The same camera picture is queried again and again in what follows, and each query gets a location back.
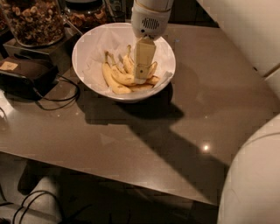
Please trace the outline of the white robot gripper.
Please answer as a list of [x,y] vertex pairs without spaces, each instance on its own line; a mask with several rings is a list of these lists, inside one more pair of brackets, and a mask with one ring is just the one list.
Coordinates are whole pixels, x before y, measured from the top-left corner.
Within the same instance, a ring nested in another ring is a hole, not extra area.
[[131,25],[139,39],[134,49],[134,82],[143,84],[153,61],[156,45],[165,32],[172,12],[171,2],[134,2],[131,13]]

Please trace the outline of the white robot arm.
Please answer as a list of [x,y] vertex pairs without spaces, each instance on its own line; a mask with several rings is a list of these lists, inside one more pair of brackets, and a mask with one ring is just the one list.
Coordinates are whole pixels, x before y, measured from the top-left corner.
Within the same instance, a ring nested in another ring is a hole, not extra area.
[[279,119],[273,117],[242,145],[236,143],[262,110],[279,99],[279,0],[198,0],[250,61],[249,70],[206,36],[191,41],[201,53],[201,76],[180,71],[174,85],[127,108],[132,129],[215,206],[170,212],[150,224],[280,224]]

